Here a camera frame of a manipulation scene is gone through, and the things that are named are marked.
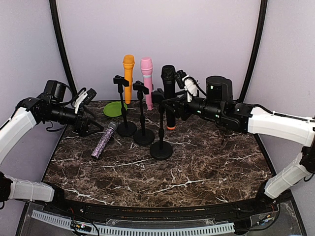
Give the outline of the purple glitter microphone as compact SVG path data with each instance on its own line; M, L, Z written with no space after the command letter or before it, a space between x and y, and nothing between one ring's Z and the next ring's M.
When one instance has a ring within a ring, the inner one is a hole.
M93 150L91 157L98 160L100 155L102 154L105 146L113 136L114 132L116 131L118 124L114 121L110 122L104 134L100 138L98 144L96 145L95 149Z

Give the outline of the black microphone orange base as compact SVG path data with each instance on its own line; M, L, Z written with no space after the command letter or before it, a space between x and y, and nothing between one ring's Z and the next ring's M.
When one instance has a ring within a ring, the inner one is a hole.
M161 78L164 87L165 99L175 98L175 67L173 65L164 65L161 70ZM166 109L166 125L169 130L176 127L175 115Z

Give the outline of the black tripod shock-mount stand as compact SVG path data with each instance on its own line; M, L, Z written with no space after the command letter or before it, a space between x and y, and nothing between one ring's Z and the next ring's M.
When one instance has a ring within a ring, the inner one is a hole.
M222 139L221 139L221 145L223 145L223 143L224 143L225 136L226 136L226 131L224 131L224 133L223 133L223 136L222 136Z

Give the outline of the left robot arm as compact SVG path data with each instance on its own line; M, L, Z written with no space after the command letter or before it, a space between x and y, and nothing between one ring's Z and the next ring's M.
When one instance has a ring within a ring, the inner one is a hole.
M0 160L4 161L10 151L35 126L40 123L59 123L72 126L74 133L86 137L104 130L92 117L85 115L87 105L95 98L94 89L82 88L72 93L71 99L63 100L65 83L48 80L44 91L37 97L21 100L11 117L0 128ZM63 199L63 191L53 184L35 182L0 174L0 201L40 201L50 203L58 214L69 211L69 202Z

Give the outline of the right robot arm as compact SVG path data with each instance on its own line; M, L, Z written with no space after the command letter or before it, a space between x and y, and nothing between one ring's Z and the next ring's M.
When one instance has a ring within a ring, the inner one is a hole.
M262 213L281 193L315 173L314 118L277 113L259 104L239 103L233 100L232 81L222 76L206 78L206 98L198 96L198 85L192 77L178 77L177 82L186 94L163 101L177 118L186 120L190 115L197 115L227 130L264 134L302 144L302 151L287 167L261 184L251 203L255 213Z

